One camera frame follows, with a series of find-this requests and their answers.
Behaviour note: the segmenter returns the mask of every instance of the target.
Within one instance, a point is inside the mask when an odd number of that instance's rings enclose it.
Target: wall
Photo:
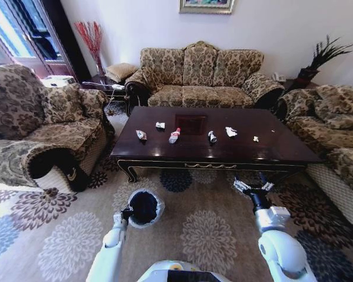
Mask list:
[[[232,15],[179,14],[179,0],[61,0],[71,23],[96,20],[104,29],[105,65],[139,65],[144,47],[181,48],[198,40],[221,49],[258,49],[261,69],[288,78],[312,60],[314,46],[331,37],[353,42],[353,0],[235,0]],[[79,36],[91,73],[95,65]],[[353,53],[324,65],[314,81],[353,84]]]

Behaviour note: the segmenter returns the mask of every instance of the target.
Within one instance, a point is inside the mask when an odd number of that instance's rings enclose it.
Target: carpet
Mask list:
[[[117,103],[110,109],[118,136],[126,116]],[[162,198],[165,211],[153,226],[128,227],[120,281],[136,281],[166,259],[192,262],[232,281],[272,280],[258,250],[251,201],[233,188],[233,172],[137,172],[139,181],[128,183],[106,155],[81,193],[0,190],[0,281],[85,281],[113,213],[141,188]],[[240,175],[258,181],[253,173]],[[269,198],[290,211],[288,233],[305,248],[318,281],[353,281],[350,225],[319,187],[299,174]]]

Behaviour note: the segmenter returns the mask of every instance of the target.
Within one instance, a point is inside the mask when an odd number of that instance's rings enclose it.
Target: sofa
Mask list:
[[[86,188],[115,133],[106,103],[98,90],[46,88],[24,66],[0,66],[0,188]]]
[[[125,87],[141,106],[269,109],[284,87],[257,72],[263,60],[256,50],[219,50],[203,41],[145,48]]]
[[[353,87],[290,91],[279,99],[277,116],[325,160],[307,173],[353,224]]]

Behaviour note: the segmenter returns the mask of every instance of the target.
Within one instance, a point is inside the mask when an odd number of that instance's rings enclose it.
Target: vase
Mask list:
[[[102,67],[102,61],[101,61],[101,57],[98,54],[92,54],[92,57],[95,61],[95,66],[96,66],[96,72],[98,74],[98,76],[105,76],[105,70]]]
[[[298,77],[294,79],[293,84],[288,88],[288,91],[292,91],[294,89],[303,89],[306,88],[311,80],[318,74],[317,69],[308,69],[303,68],[298,74]]]

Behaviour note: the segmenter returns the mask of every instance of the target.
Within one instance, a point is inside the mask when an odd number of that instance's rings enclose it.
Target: picture frame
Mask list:
[[[224,14],[232,13],[235,0],[180,0],[179,13]]]

